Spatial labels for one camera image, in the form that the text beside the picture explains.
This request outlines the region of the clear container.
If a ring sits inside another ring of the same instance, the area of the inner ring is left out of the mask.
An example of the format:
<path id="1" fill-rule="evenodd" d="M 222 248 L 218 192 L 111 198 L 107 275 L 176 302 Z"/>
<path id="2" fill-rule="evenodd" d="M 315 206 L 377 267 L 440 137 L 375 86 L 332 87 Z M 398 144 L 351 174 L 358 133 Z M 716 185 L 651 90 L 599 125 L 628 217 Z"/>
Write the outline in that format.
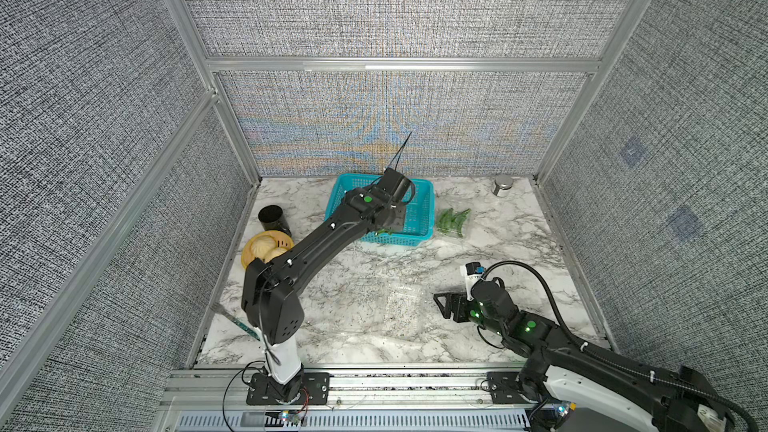
<path id="1" fill-rule="evenodd" d="M 419 286 L 383 287 L 374 295 L 372 313 L 363 330 L 369 334 L 405 339 L 415 336 L 423 325 L 425 293 Z"/>

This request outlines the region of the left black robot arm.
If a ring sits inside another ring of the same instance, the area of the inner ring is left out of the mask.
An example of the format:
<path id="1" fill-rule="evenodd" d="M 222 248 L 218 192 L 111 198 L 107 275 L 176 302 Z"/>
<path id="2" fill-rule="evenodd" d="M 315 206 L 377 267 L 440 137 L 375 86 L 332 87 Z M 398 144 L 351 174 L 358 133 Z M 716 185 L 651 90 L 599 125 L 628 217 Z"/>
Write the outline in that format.
<path id="1" fill-rule="evenodd" d="M 388 168 L 347 191 L 329 218 L 282 255 L 246 267 L 241 309 L 265 347 L 267 376 L 285 386 L 302 372 L 294 336 L 305 314 L 300 296 L 333 258 L 363 236 L 391 229 L 415 198 L 413 181 Z"/>

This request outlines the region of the teal plastic basket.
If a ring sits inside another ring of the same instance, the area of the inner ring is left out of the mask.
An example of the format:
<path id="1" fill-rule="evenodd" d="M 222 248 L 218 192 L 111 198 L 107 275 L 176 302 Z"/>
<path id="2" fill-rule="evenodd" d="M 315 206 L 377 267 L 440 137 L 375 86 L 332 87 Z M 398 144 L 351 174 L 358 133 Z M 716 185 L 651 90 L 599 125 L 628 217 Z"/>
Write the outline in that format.
<path id="1" fill-rule="evenodd" d="M 345 194 L 358 187 L 364 187 L 377 179 L 377 175 L 345 173 L 341 174 L 330 193 L 324 219 L 327 220 L 342 202 Z M 415 197 L 406 205 L 404 222 L 400 231 L 389 233 L 366 234 L 363 242 L 416 247 L 429 240 L 433 235 L 435 221 L 435 192 L 428 180 L 412 179 Z"/>

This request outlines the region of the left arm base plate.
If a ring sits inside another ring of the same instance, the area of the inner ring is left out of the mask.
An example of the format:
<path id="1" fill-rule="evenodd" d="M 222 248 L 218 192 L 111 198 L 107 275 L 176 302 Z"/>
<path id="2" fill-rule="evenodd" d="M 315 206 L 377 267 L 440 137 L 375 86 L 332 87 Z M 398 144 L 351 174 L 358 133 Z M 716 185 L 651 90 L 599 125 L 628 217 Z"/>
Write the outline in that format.
<path id="1" fill-rule="evenodd" d="M 280 384 L 264 373 L 254 373 L 248 383 L 249 406 L 326 405 L 330 390 L 328 373 L 300 372 L 287 384 Z"/>

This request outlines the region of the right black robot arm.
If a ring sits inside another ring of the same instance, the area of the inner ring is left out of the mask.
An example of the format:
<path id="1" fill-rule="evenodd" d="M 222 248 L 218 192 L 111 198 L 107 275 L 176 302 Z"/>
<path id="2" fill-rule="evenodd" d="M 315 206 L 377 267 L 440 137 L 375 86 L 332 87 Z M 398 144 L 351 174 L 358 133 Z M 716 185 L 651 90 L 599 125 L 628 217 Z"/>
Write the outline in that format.
<path id="1" fill-rule="evenodd" d="M 519 308 L 493 274 L 500 266 L 466 264 L 464 291 L 437 293 L 433 300 L 444 318 L 491 332 L 500 349 L 524 358 L 514 390 L 533 405 L 532 429 L 557 430 L 566 408 L 575 405 L 636 431 L 731 431 L 738 420 L 758 430 L 747 410 L 719 395 L 698 371 L 646 365 L 575 335 L 551 289 L 544 292 L 553 318 Z"/>

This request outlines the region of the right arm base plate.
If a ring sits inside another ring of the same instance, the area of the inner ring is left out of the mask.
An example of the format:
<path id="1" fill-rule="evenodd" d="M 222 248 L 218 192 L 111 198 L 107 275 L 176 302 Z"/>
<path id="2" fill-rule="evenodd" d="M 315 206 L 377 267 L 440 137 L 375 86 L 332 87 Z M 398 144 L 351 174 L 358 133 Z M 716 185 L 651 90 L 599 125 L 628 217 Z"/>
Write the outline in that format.
<path id="1" fill-rule="evenodd" d="M 536 404 L 536 400 L 522 395 L 514 371 L 496 371 L 486 374 L 486 388 L 494 405 Z"/>

